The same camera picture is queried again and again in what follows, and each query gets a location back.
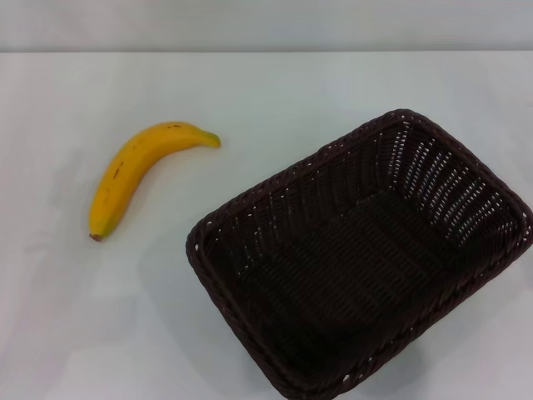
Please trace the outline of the black woven rectangular basket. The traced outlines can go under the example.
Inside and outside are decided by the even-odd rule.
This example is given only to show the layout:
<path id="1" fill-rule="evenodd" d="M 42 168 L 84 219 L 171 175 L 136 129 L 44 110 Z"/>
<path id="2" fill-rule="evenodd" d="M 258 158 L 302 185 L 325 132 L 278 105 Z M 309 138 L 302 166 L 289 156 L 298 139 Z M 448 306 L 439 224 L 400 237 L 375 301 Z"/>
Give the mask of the black woven rectangular basket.
<path id="1" fill-rule="evenodd" d="M 533 245 L 533 211 L 409 109 L 207 214 L 188 261 L 288 400 L 363 382 Z"/>

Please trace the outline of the yellow banana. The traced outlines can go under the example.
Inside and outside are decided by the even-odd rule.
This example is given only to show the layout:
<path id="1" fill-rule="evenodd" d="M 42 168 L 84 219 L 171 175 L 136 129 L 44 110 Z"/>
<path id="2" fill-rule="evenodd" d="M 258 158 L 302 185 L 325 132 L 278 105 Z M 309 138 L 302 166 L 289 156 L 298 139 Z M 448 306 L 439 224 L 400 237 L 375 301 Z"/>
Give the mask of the yellow banana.
<path id="1" fill-rule="evenodd" d="M 146 173 L 162 158 L 205 146 L 219 148 L 221 139 L 187 122 L 161 122 L 131 137 L 102 175 L 88 213 L 89 237 L 101 242 L 121 222 Z"/>

